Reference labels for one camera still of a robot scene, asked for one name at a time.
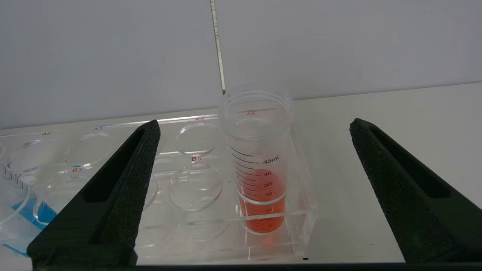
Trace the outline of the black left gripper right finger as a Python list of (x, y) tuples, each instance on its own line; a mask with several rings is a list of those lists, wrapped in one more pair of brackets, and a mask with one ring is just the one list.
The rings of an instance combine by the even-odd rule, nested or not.
[(481, 262), (482, 211), (373, 123), (349, 127), (407, 263)]

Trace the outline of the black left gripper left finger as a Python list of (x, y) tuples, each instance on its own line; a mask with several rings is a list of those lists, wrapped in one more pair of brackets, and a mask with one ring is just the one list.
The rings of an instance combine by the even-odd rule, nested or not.
[(135, 266), (134, 250), (161, 131), (139, 126), (29, 244), (34, 269)]

